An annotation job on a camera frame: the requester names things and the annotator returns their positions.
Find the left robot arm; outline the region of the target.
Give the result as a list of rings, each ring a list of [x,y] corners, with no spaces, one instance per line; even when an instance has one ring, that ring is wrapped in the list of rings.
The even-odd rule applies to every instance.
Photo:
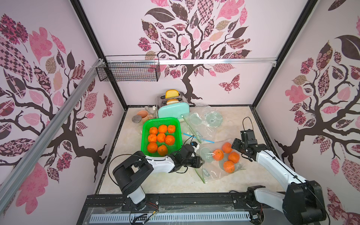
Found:
[[[137,151],[116,166],[110,178],[133,204],[145,204],[146,194],[141,187],[142,183],[152,173],[177,173],[182,168],[201,168],[204,161],[196,154],[198,149],[199,144],[191,142],[160,158],[146,156],[142,151]]]

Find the clear green-strip bag of oranges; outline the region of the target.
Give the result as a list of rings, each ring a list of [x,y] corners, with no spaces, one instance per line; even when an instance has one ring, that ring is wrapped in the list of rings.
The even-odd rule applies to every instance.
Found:
[[[200,145],[196,153],[202,158],[203,164],[195,172],[203,183],[245,170],[245,162],[240,158],[240,153],[232,148],[233,141],[234,138],[229,138]]]

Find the orange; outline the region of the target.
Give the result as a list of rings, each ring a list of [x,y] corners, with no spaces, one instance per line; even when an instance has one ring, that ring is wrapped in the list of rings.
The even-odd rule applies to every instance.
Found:
[[[149,142],[149,144],[147,145],[147,151],[149,153],[156,153],[158,150],[158,145],[156,142]]]
[[[150,134],[149,136],[148,136],[148,141],[149,142],[157,142],[157,135],[156,134]]]
[[[169,134],[175,133],[175,132],[176,132],[176,126],[175,126],[175,125],[169,125],[169,126],[167,127],[167,132],[168,132]]]
[[[160,125],[160,126],[158,127],[158,132],[165,134],[165,133],[167,132],[167,125]]]
[[[156,128],[156,127],[151,127],[150,129],[149,129],[149,134],[150,135],[158,135],[158,129]]]
[[[173,135],[167,135],[166,138],[165,138],[165,144],[169,145],[169,146],[172,146],[175,144],[175,137]]]
[[[164,157],[168,154],[168,148],[165,145],[161,145],[157,148],[157,153]]]
[[[164,142],[165,142],[165,139],[166,139],[166,134],[164,134],[164,133],[159,133],[159,134],[157,135],[157,141],[158,141],[159,143],[164,143]]]

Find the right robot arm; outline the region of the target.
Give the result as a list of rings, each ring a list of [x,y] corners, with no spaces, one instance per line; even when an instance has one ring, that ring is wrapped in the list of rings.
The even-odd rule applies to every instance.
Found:
[[[232,149],[243,158],[262,165],[285,190],[281,194],[263,185],[249,187],[245,197],[249,207],[268,205],[283,213],[292,225],[321,222],[329,217],[320,184],[298,175],[276,157],[267,145],[259,144],[253,130],[241,131],[241,138],[234,140]]]

